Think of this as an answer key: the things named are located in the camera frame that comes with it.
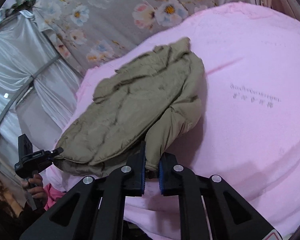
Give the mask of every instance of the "bed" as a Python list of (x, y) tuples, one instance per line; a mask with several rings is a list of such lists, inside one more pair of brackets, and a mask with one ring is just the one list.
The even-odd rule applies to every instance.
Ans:
[[(300, 225), (300, 22), (295, 19), (246, 3), (197, 12), (125, 56), (89, 69), (65, 129), (92, 102), (103, 78), (155, 45), (184, 36), (204, 62), (208, 95), (200, 90), (199, 97), (208, 99), (199, 123), (167, 152), (198, 175), (220, 174), (289, 236)], [(55, 166), (46, 176), (61, 192), (82, 178)], [(126, 199), (124, 218), (152, 239), (180, 239), (178, 199), (162, 197), (155, 180), (146, 182), (142, 198)]]

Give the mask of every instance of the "jacket sleeve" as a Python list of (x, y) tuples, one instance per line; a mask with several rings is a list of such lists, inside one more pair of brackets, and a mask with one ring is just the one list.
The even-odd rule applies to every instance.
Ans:
[(25, 231), (29, 226), (31, 226), (39, 217), (45, 212), (44, 208), (37, 209), (33, 211), (31, 207), (26, 203), (23, 211), (18, 217), (18, 222), (21, 225), (23, 231)]
[(202, 103), (197, 89), (201, 82), (205, 82), (204, 67), (194, 53), (188, 57), (191, 60), (190, 74), (179, 97), (146, 134), (146, 169), (150, 171), (158, 169), (162, 153), (178, 136), (191, 130), (201, 117)]

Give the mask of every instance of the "pink cloth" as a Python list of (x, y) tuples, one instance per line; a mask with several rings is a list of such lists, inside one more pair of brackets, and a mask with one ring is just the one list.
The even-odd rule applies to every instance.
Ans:
[(51, 208), (56, 203), (58, 198), (62, 198), (66, 194), (66, 193), (60, 192), (59, 190), (55, 189), (51, 185), (51, 183), (49, 183), (47, 186), (45, 186), (44, 190), (46, 191), (46, 193), (48, 195), (48, 202), (44, 207), (45, 210), (48, 210), (49, 208)]
[[(100, 80), (155, 45), (185, 36), (205, 65), (207, 106), (197, 126), (167, 151), (198, 175), (220, 174), (283, 236), (293, 233), (300, 225), (300, 22), (295, 19), (244, 3), (198, 12), (124, 57), (88, 70), (68, 126), (92, 102)], [(54, 166), (46, 174), (60, 191), (81, 179)], [(143, 197), (127, 197), (124, 218), (153, 239), (180, 239), (178, 198), (161, 196), (156, 180), (146, 182)]]

